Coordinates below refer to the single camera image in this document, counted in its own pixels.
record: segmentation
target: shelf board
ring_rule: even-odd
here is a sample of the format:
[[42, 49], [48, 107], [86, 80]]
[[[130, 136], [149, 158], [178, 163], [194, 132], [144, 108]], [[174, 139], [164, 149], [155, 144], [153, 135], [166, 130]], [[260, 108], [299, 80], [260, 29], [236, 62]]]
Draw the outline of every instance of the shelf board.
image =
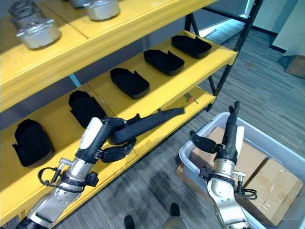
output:
[[[84, 85], [81, 90], [94, 96], [108, 116], [114, 116], [107, 105], [88, 86]], [[32, 198], [40, 198], [47, 191], [47, 188], [37, 178], [40, 169], [57, 167], [62, 157], [69, 160], [74, 158], [84, 128], [70, 112], [68, 100], [71, 93], [63, 95], [4, 130], [4, 150], [0, 151], [0, 224], [21, 212], [20, 207], [25, 208], [30, 205]], [[18, 124], [28, 118], [42, 125], [55, 148], [55, 155], [50, 161], [33, 169], [21, 165], [12, 147], [12, 144], [16, 143], [14, 133]], [[97, 165], [97, 167], [97, 171], [99, 171], [101, 165]]]
[[[186, 31], [179, 34], [195, 37], [194, 34]], [[237, 55], [236, 52], [213, 42], [207, 42], [212, 45], [212, 48], [205, 58], [199, 60], [174, 48], [170, 39], [152, 47], [152, 49], [164, 52], [170, 50], [185, 61], [184, 69], [175, 76], [166, 76], [154, 69], [144, 60], [143, 53], [120, 64], [118, 67], [130, 71], [136, 70], [150, 83], [150, 91], [142, 99], [134, 100], [126, 96], [111, 81], [110, 72], [95, 78], [88, 83], [88, 86], [109, 105], [109, 108], [118, 117], [129, 119], [134, 117], [136, 113], [141, 116], [150, 115], [158, 108], [168, 107], [221, 67], [233, 63]]]
[[120, 37], [119, 40], [125, 40], [134, 32], [143, 33], [142, 30], [145, 30], [148, 34], [213, 2], [216, 1], [121, 0], [121, 12], [105, 21], [91, 21], [85, 8], [75, 9], [68, 1], [46, 0], [43, 4], [87, 38], [106, 36], [108, 39]]
[[169, 134], [178, 129], [196, 113], [201, 111], [208, 104], [213, 103], [215, 100], [215, 96], [209, 94], [200, 87], [193, 88], [189, 93], [194, 97], [194, 99], [196, 99], [198, 104], [195, 102], [189, 103], [185, 96], [171, 104], [168, 109], [185, 107], [185, 113], [167, 121], [160, 127], [139, 136], [137, 138], [137, 144], [134, 147], [137, 155], [143, 156], [145, 153], [163, 141]]
[[93, 22], [84, 9], [68, 2], [47, 0], [39, 4], [55, 19], [62, 37], [39, 50], [29, 50], [16, 38], [6, 18], [0, 36], [2, 62], [1, 107], [6, 110], [30, 95], [130, 44], [137, 39], [196, 11], [215, 0], [121, 0], [121, 13], [108, 21]]

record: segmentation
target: brown box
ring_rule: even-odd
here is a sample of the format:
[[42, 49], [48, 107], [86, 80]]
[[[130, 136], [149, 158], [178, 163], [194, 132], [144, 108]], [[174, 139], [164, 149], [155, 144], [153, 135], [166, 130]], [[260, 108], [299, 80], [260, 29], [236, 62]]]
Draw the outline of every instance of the brown box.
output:
[[[217, 127], [210, 133], [210, 135], [208, 135], [208, 138], [214, 140], [216, 143], [221, 143], [223, 136], [224, 130]], [[198, 168], [202, 168], [203, 166], [213, 168], [215, 156], [216, 154], [209, 154], [198, 148], [195, 148], [191, 153], [190, 160]], [[261, 151], [255, 149], [246, 142], [243, 142], [242, 150], [239, 154], [235, 170], [246, 173], [246, 177], [244, 178], [243, 182], [244, 185], [255, 172], [255, 170], [260, 166], [260, 164], [265, 160], [265, 158], [266, 155]]]
[[292, 56], [285, 72], [305, 78], [305, 56]]
[[303, 186], [303, 182], [269, 159], [244, 188], [257, 191], [256, 200], [235, 195], [237, 202], [264, 224], [277, 226]]

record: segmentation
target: black shoe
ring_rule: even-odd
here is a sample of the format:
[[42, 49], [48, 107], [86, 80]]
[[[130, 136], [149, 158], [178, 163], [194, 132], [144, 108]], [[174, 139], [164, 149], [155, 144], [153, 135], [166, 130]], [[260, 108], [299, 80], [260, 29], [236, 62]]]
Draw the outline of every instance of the black shoe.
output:
[[176, 203], [171, 205], [171, 216], [180, 216], [179, 206]]
[[134, 222], [131, 216], [126, 216], [124, 218], [124, 226], [125, 229], [134, 229]]

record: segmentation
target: white wall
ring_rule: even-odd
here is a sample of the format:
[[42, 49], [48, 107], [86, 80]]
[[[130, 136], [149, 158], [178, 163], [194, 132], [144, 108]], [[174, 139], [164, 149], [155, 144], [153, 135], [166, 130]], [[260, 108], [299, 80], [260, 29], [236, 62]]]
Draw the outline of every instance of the white wall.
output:
[[254, 26], [279, 33], [297, 0], [264, 0]]
[[272, 45], [287, 50], [285, 55], [305, 55], [305, 0], [298, 1]]

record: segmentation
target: clear plastic bin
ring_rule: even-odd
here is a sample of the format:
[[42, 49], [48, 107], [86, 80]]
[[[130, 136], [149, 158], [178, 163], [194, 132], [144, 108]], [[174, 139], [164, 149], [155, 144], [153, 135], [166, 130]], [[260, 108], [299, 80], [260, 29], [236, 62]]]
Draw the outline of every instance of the clear plastic bin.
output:
[[[220, 113], [213, 118], [208, 124], [206, 124], [197, 134], [207, 137], [216, 127], [225, 129], [228, 112]], [[275, 141], [270, 136], [266, 135], [262, 131], [256, 129], [254, 126], [245, 122], [241, 118], [236, 121], [238, 126], [243, 125], [244, 141], [253, 147], [257, 148], [261, 152], [265, 153], [268, 157], [271, 157], [281, 163], [285, 168], [291, 171], [305, 184], [305, 159]], [[198, 187], [200, 187], [205, 193], [206, 183], [203, 179], [199, 178], [200, 169], [190, 161], [192, 150], [195, 148], [191, 141], [188, 141], [179, 152], [180, 159], [186, 165], [184, 167], [185, 175], [192, 180]], [[245, 211], [246, 217], [254, 229], [305, 229], [305, 187], [303, 186], [298, 196], [290, 206], [289, 210], [284, 215], [282, 221], [276, 227], [263, 225], [258, 222], [251, 214]]]

